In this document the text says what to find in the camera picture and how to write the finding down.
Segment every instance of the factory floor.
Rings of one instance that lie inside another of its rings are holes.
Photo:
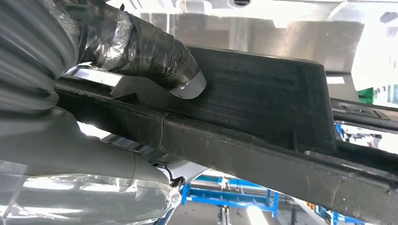
[[[215,205],[187,201],[185,205],[177,207],[168,225],[216,225],[219,212],[220,208]],[[263,215],[268,225],[291,225],[291,210],[288,206],[280,207],[278,218],[272,218],[269,212],[264,212]],[[230,222],[232,225],[252,225],[246,209],[230,208]],[[295,225],[317,224],[299,209]]]

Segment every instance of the blue metal frame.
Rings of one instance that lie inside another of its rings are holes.
[[[341,215],[338,212],[334,212],[334,211],[327,211],[324,207],[317,205],[315,207],[315,213],[318,214],[318,216],[320,216],[323,219],[327,218],[327,214],[331,215],[331,225],[338,225],[338,222],[345,222],[345,223],[354,223],[354,224],[360,224],[360,225],[365,225],[366,223],[352,218],[352,217],[346,217],[344,215]]]
[[[191,188],[191,184],[187,184],[183,187],[181,194],[182,205],[184,205],[188,200],[197,203],[201,202],[220,206],[225,205],[236,208],[257,206],[263,211],[272,212],[272,217],[274,218],[278,215],[279,193],[274,192],[274,198],[271,199],[271,190],[269,189],[267,190],[266,196],[261,196]]]
[[[336,130],[337,130],[338,135],[339,135],[340,137],[342,137],[342,136],[343,136],[343,129],[341,128],[341,124],[335,123],[335,127],[336,127]]]
[[[206,181],[206,182],[214,182],[214,183],[218,183],[219,185],[222,182],[222,177],[215,177],[215,176],[209,176],[209,175],[200,175],[199,177],[197,177],[195,180],[200,180],[200,181]],[[255,188],[261,188],[261,189],[266,189],[268,190],[268,188],[265,188],[263,186],[260,186],[258,184],[254,184],[251,182],[248,182],[246,180],[241,180],[238,178],[231,178],[228,180],[228,183],[230,184],[230,186],[246,186],[246,187],[255,187]]]
[[[361,224],[361,225],[365,225],[366,224],[365,222],[363,222],[361,220],[358,220],[358,219],[355,219],[355,218],[352,218],[352,217],[343,216],[343,215],[341,215],[338,212],[332,212],[331,225],[338,225],[339,221],[345,222],[345,223]]]

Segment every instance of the grey hose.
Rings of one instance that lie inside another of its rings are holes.
[[[54,79],[77,62],[68,37],[40,2],[0,2],[0,111],[41,113],[57,104]]]

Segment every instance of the plastic cover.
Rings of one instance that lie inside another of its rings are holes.
[[[0,161],[0,224],[138,225],[179,205],[177,188],[89,174],[24,175]]]

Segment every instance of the black tape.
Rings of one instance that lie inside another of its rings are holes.
[[[199,71],[189,50],[172,35],[129,15],[133,23],[128,44],[110,72],[147,77],[166,90],[185,86]]]
[[[93,62],[93,66],[101,67],[115,35],[119,10],[104,2],[90,0],[86,13],[87,39],[81,62]]]

